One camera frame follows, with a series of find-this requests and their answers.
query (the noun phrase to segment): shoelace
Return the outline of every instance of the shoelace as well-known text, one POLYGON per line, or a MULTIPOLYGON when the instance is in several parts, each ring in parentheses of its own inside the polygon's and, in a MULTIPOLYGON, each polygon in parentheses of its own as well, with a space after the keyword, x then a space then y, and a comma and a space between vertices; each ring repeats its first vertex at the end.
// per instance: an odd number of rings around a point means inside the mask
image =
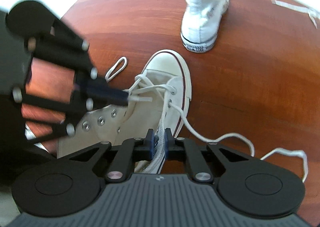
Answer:
MULTIPOLYGON (((127 65, 127 59, 125 57, 121 57, 116 64, 110 68, 110 70, 107 72, 106 74, 106 80, 107 82, 109 82, 110 80, 112 80, 117 74, 119 74, 127 65), (116 67, 119 65, 119 63, 121 61, 124 61, 124 64, 122 65, 122 67, 115 72, 112 76, 111 74, 113 73, 113 71, 116 69, 116 67)), ((163 110, 162 110, 162 114, 161 114, 161 118, 159 121, 159 126, 158 126, 158 137, 159 137, 159 141, 158 141, 158 145, 156 147, 156 153, 154 155, 153 160, 150 162, 149 165, 147 161, 140 161, 138 163, 138 165, 135 168, 135 172, 141 172, 141 173, 150 173, 152 172, 156 167, 158 167, 159 163, 162 162, 163 158, 164 158, 164 150, 165 150, 165 140, 164 140, 164 119, 165 116, 167 114, 167 111, 169 108, 173 108, 176 111, 179 112, 181 119, 183 120, 183 123, 185 124, 185 126, 187 127, 187 129, 198 139, 200 139, 203 142, 215 142, 218 143, 224 139, 227 138, 231 138, 231 137, 235 137, 238 138, 240 140, 242 140, 243 142, 245 142, 250 149, 250 155, 252 157, 254 157, 254 145, 252 144, 252 142, 247 139, 246 137, 242 136, 239 133, 227 133, 222 135, 221 137, 218 137, 217 139, 208 139, 202 135, 200 135, 198 132, 196 132, 194 130, 194 128, 190 125, 190 123, 188 122, 186 116, 184 115, 183 110, 174 105, 171 100, 169 99, 169 95, 165 94, 164 97, 162 96, 161 92, 163 91, 169 91, 172 94, 175 94, 177 92, 177 90, 171 86, 171 85, 166 85, 166 84, 162 84, 162 85, 154 85, 151 80, 146 76, 147 71, 144 71, 142 74, 137 75, 134 80, 134 84, 125 91, 128 91, 129 96, 134 96, 134 98, 131 98, 132 100, 135 101, 152 101, 151 97, 138 97, 137 94, 141 94, 141 93, 146 93, 149 91, 154 91, 156 94, 158 94, 160 96, 161 99, 163 99, 164 101, 164 105, 163 105, 163 110)), ((303 171, 304 171, 304 176, 302 178, 302 182, 305 182, 307 176, 308 176, 308 159, 307 159, 307 155, 303 150, 287 150, 284 148, 276 148, 272 151, 270 151, 269 153, 267 153, 266 155, 264 155, 261 160, 265 160, 266 158, 268 158, 269 156, 271 156, 274 153, 280 153, 282 155, 285 156, 289 156, 289 157, 299 157, 302 158, 303 160, 303 171)))
POLYGON ((281 7, 285 7, 294 11, 298 11, 301 13, 308 13, 309 18, 311 19, 311 21, 313 22, 313 24, 315 25, 316 29, 318 29, 317 27, 317 23, 315 21, 316 19, 320 19, 320 12, 313 9, 313 8, 307 8, 307 7, 301 7, 301 6, 296 6, 296 5, 292 5, 283 1, 278 1, 278 0, 271 0, 271 2, 275 5, 281 6, 281 7))

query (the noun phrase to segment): wood grain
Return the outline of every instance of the wood grain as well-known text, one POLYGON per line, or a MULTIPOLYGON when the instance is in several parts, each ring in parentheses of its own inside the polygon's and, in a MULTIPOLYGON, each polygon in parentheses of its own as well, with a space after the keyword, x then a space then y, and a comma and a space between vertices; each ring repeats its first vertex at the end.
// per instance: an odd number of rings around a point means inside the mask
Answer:
MULTIPOLYGON (((214 48, 194 54, 180 39, 185 7, 184 0, 78 0, 63 20, 90 42, 90 56, 100 75, 120 57, 128 58, 128 67, 110 83, 118 88, 131 86, 154 52, 179 52, 191 72, 188 120, 205 137, 241 133, 254 143, 256 157, 275 147, 305 150, 309 176, 299 215, 316 226, 320 222, 319 31, 308 15, 270 0, 230 0, 214 48)), ((32 72, 30 93, 68 101, 72 71, 34 60, 32 72)), ((25 112, 34 115, 29 107, 25 112)), ((31 129, 41 133, 41 128, 31 129)), ((186 128, 180 135, 194 138, 186 128)), ((238 140, 225 143, 248 153, 238 140)), ((302 176, 298 158, 274 155, 269 161, 302 176)), ((180 163, 165 163, 165 173, 181 171, 180 163)))

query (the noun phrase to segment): shoe toe cap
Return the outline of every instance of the shoe toe cap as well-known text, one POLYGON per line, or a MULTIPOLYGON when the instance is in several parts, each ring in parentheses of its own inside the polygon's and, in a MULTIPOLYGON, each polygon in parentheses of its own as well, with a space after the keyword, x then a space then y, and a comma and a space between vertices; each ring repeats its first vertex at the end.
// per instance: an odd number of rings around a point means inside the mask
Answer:
POLYGON ((169 52, 156 54, 146 65, 145 69, 165 72, 174 76, 182 76, 181 66, 177 57, 169 52))

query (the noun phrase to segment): gray ribbed panel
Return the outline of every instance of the gray ribbed panel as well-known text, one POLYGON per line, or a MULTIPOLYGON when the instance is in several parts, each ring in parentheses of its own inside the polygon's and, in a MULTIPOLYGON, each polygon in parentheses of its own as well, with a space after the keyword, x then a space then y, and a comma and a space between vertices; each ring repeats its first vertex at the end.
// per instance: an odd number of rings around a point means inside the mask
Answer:
POLYGON ((21 214, 8 227, 307 227, 296 215, 282 219, 252 219, 225 206, 209 185, 187 175, 133 174, 110 184, 85 210, 60 218, 21 214))

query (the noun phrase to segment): cream canvas sneaker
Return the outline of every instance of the cream canvas sneaker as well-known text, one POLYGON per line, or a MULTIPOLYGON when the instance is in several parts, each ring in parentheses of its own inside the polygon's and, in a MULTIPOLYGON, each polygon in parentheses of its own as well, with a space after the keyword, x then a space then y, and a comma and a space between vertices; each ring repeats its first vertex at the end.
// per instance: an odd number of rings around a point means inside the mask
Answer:
MULTIPOLYGON (((106 79, 113 76, 107 73, 106 79)), ((177 136, 183 121, 177 110, 169 107, 172 103, 187 116, 191 101, 190 72, 185 60, 175 51, 156 52, 142 73, 135 77, 135 83, 127 90, 128 107, 109 105, 103 109, 88 112, 76 127, 74 137, 58 140, 57 157, 63 157, 101 141, 121 145, 129 138, 144 138, 151 128, 159 138, 154 159, 151 163, 139 162, 136 172, 159 173, 164 163, 164 129, 170 128, 177 136)))
POLYGON ((187 9, 181 24, 181 39, 194 53, 209 51, 217 38, 222 15, 229 0, 186 0, 187 9))

